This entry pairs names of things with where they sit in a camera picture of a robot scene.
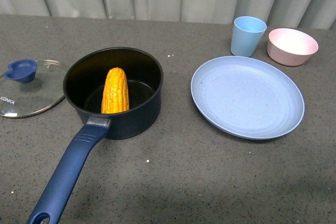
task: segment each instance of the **blue plate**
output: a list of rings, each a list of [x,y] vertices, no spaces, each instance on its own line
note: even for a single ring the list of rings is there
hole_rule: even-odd
[[[191,93],[214,126],[252,140],[283,136],[304,115],[296,84],[279,69],[248,57],[223,56],[204,63],[193,75]]]

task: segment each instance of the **blue lid knob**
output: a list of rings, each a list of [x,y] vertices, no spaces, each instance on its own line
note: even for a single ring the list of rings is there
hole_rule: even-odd
[[[17,60],[8,65],[8,72],[4,77],[8,80],[29,83],[34,80],[37,71],[37,63],[34,60]]]

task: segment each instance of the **glass lid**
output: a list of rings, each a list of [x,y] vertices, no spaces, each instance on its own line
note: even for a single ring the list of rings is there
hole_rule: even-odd
[[[24,61],[33,62],[35,70],[22,78],[19,75],[27,69]],[[20,60],[9,65],[8,69],[0,76],[0,116],[25,118],[36,115],[64,98],[62,85],[68,67],[62,63],[54,60]]]

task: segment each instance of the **corn on the cob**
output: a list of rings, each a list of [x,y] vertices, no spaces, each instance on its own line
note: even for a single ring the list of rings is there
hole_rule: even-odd
[[[126,74],[121,68],[112,68],[105,80],[101,113],[118,113],[129,109]]]

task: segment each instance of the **plastic bowl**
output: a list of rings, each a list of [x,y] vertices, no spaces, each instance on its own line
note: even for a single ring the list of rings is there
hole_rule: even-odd
[[[299,66],[317,52],[319,45],[312,37],[290,28],[278,28],[268,35],[267,53],[286,66]]]

